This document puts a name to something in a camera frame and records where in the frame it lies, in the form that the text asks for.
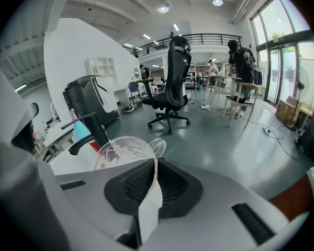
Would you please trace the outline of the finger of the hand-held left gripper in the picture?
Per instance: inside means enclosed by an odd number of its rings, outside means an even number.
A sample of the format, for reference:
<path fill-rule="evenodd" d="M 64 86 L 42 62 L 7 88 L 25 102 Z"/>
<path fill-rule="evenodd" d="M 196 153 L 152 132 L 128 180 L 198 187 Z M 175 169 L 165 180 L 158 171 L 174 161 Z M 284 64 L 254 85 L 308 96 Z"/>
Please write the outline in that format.
<path fill-rule="evenodd" d="M 32 120 L 38 113 L 38 104 L 24 101 L 0 69 L 0 143 L 32 152 L 35 148 Z"/>

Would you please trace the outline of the white wooden-leg table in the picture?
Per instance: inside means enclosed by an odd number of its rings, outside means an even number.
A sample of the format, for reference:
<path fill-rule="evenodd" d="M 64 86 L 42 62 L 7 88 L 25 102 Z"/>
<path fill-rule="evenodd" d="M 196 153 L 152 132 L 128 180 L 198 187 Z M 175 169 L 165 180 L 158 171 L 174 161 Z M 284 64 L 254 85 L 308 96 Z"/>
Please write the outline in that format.
<path fill-rule="evenodd" d="M 214 88 L 212 89 L 212 99 L 211 99 L 211 102 L 207 108 L 207 110 L 209 112 L 212 111 L 212 103 L 214 102 L 215 95 L 218 94 L 219 101 L 221 101 L 221 95 L 234 96 L 236 94 L 236 80 L 241 79 L 239 77 L 228 76 L 228 75 L 208 75 L 208 76 L 204 76 L 204 78 L 207 79 L 207 82 L 209 82 L 213 78 L 216 79 Z M 231 80 L 231 84 L 230 84 L 229 89 L 221 88 L 221 81 L 224 78 Z"/>

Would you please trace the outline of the wooden chair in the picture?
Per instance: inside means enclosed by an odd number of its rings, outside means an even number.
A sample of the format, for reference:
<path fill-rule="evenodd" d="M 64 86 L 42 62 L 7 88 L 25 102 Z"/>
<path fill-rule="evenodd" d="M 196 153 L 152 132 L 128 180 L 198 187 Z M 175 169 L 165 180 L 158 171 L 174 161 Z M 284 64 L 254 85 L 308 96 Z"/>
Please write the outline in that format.
<path fill-rule="evenodd" d="M 244 97 L 241 97 L 242 95 L 242 88 L 245 88 L 247 91 L 254 91 L 254 99 L 253 101 L 247 100 Z M 226 96 L 226 101 L 225 101 L 225 108 L 223 110 L 223 118 L 225 117 L 226 110 L 227 110 L 227 102 L 231 102 L 231 120 L 229 122 L 229 127 L 232 126 L 233 121 L 235 117 L 237 118 L 240 117 L 242 107 L 244 108 L 251 108 L 250 115 L 247 119 L 245 128 L 248 126 L 250 119 L 253 114 L 254 107 L 256 105 L 257 97 L 259 93 L 259 86 L 252 84 L 252 83 L 238 83 L 238 92 L 236 95 L 227 95 Z"/>

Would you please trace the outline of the clear plastic pitcher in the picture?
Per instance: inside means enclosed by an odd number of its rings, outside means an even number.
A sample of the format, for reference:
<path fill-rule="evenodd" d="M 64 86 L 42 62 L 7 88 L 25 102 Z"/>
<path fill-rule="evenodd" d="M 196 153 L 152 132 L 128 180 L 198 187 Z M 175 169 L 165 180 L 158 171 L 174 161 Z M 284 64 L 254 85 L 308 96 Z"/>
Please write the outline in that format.
<path fill-rule="evenodd" d="M 150 143 L 142 139 L 123 136 L 106 143 L 96 154 L 92 164 L 93 170 L 118 167 L 152 159 L 152 183 L 138 207 L 138 228 L 141 243 L 145 243 L 159 224 L 159 209 L 163 204 L 162 190 L 158 182 L 158 159 L 166 149 L 166 142 L 156 138 Z"/>

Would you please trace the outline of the standing fan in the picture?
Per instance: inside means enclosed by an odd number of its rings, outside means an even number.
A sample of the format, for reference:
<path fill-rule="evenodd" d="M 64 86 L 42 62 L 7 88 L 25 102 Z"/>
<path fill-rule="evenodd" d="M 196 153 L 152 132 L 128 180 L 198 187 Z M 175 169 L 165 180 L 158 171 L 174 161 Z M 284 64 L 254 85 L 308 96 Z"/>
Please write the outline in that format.
<path fill-rule="evenodd" d="M 306 96 L 309 87 L 309 77 L 303 67 L 297 66 L 289 79 L 289 91 L 286 102 L 292 105 L 293 111 L 290 117 L 287 118 L 286 126 L 295 131 L 295 118 L 297 118 L 297 111 L 302 104 L 302 99 Z"/>

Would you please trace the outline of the tall black faucet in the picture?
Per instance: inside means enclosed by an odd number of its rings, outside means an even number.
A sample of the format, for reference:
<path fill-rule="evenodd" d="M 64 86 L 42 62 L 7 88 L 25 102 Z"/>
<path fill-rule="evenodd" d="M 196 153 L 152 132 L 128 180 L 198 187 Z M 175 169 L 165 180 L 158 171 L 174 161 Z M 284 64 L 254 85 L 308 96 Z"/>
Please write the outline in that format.
<path fill-rule="evenodd" d="M 79 153 L 80 149 L 85 144 L 90 143 L 91 141 L 95 141 L 99 147 L 103 147 L 105 144 L 109 142 L 105 130 L 99 123 L 97 114 L 95 112 L 81 116 L 80 118 L 78 118 L 78 120 L 84 123 L 84 125 L 88 128 L 91 134 L 73 143 L 73 145 L 69 148 L 69 153 L 71 155 L 76 156 Z M 62 129 L 64 129 L 67 126 L 73 125 L 73 123 L 74 121 L 65 124 L 62 127 Z"/>

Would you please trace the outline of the large cardboard box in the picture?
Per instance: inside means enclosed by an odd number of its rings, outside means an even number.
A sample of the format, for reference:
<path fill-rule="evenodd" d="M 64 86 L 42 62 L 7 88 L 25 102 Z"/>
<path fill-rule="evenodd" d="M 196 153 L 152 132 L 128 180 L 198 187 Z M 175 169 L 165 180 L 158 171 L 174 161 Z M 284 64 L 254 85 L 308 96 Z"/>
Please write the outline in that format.
<path fill-rule="evenodd" d="M 295 123 L 298 113 L 299 107 L 296 108 L 294 105 L 288 102 L 279 100 L 275 115 L 280 121 L 284 123 Z"/>

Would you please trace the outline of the black and white machine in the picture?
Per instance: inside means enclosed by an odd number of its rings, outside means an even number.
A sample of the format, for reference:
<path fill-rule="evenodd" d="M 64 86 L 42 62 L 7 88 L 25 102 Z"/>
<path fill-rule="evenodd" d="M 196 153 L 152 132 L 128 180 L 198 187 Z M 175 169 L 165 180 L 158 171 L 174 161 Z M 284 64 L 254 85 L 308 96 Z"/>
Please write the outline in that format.
<path fill-rule="evenodd" d="M 114 92 L 102 85 L 102 77 L 98 74 L 82 76 L 68 83 L 63 96 L 77 117 L 95 112 L 104 127 L 120 116 Z"/>

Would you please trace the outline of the black office chair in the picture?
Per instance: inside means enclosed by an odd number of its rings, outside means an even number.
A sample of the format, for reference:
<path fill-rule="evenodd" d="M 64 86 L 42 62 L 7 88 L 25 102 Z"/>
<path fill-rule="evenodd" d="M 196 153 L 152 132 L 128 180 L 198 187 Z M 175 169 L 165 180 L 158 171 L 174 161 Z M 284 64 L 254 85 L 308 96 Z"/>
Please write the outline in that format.
<path fill-rule="evenodd" d="M 170 46 L 167 54 L 168 67 L 165 92 L 152 95 L 149 84 L 152 79 L 140 80 L 143 83 L 148 97 L 142 100 L 144 105 L 151 106 L 157 112 L 156 118 L 148 122 L 148 128 L 151 129 L 154 123 L 166 121 L 168 125 L 168 134 L 172 134 L 171 119 L 185 120 L 187 125 L 190 125 L 190 120 L 187 117 L 178 115 L 178 112 L 188 103 L 187 93 L 184 87 L 187 73 L 192 60 L 191 46 L 189 41 L 183 36 L 173 37 L 170 41 Z"/>

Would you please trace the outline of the white metal-frame washstand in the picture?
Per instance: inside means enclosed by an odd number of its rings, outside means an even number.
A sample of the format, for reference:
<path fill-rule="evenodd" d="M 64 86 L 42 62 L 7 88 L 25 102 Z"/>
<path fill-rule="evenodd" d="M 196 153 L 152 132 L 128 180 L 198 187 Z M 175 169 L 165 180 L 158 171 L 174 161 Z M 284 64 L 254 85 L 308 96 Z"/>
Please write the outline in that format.
<path fill-rule="evenodd" d="M 48 130 L 47 136 L 43 142 L 45 148 L 50 151 L 53 158 L 74 143 L 73 125 L 62 129 L 63 126 L 64 124 L 59 122 L 55 126 L 51 127 Z"/>

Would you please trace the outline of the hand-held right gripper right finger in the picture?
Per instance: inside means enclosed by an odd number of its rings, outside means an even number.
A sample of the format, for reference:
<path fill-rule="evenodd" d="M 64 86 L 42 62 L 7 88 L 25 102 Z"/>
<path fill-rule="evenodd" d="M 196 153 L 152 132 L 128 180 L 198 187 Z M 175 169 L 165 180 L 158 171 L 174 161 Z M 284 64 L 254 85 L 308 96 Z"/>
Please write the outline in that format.
<path fill-rule="evenodd" d="M 308 212 L 289 221 L 286 215 L 237 181 L 197 167 L 162 160 L 189 177 L 182 199 L 184 216 L 160 219 L 140 251 L 281 251 L 297 234 Z"/>

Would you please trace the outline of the teal spray bottle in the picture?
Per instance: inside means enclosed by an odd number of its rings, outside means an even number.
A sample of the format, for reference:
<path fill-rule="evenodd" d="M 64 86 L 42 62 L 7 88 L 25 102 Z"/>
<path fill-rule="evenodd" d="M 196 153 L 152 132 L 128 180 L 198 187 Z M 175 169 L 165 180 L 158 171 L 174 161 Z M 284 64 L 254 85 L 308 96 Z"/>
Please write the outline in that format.
<path fill-rule="evenodd" d="M 73 108 L 70 109 L 70 115 L 74 121 L 73 128 L 77 139 L 81 140 L 82 138 L 89 136 L 91 134 L 90 131 L 82 121 L 78 120 L 78 117 L 76 116 L 75 110 Z"/>

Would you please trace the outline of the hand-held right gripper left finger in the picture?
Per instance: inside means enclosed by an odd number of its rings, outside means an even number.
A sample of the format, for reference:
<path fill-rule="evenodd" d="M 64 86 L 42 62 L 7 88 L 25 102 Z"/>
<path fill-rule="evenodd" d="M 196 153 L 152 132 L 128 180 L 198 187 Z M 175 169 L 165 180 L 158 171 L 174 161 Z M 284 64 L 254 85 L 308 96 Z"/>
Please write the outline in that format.
<path fill-rule="evenodd" d="M 48 164 L 0 143 L 0 210 L 29 242 L 27 251 L 124 251 L 64 194 Z"/>

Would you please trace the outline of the blue chair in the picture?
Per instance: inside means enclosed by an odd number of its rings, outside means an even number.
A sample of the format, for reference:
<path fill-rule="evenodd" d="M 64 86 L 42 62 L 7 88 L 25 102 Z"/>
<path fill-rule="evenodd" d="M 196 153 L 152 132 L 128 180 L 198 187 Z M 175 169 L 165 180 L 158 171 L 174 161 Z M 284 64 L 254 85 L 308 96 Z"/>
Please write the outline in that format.
<path fill-rule="evenodd" d="M 137 82 L 130 82 L 128 84 L 128 88 L 129 88 L 132 99 L 134 99 L 136 95 L 139 95 L 140 97 L 140 90 L 139 90 L 139 85 Z"/>

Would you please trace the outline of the black balcony railing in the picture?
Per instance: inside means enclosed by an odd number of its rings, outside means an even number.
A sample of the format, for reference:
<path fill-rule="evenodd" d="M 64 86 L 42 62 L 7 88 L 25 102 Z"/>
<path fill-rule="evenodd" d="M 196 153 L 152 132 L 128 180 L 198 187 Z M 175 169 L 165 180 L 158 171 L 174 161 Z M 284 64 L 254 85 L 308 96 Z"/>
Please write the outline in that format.
<path fill-rule="evenodd" d="M 193 33 L 184 35 L 191 46 L 193 45 L 218 45 L 227 46 L 230 40 L 236 40 L 241 43 L 241 36 L 229 35 L 224 33 Z M 126 49 L 129 53 L 134 55 L 136 58 L 151 54 L 154 52 L 162 51 L 168 49 L 171 43 L 171 37 L 160 39 L 157 41 L 152 41 L 150 43 L 138 46 L 132 43 L 124 43 L 122 47 Z"/>

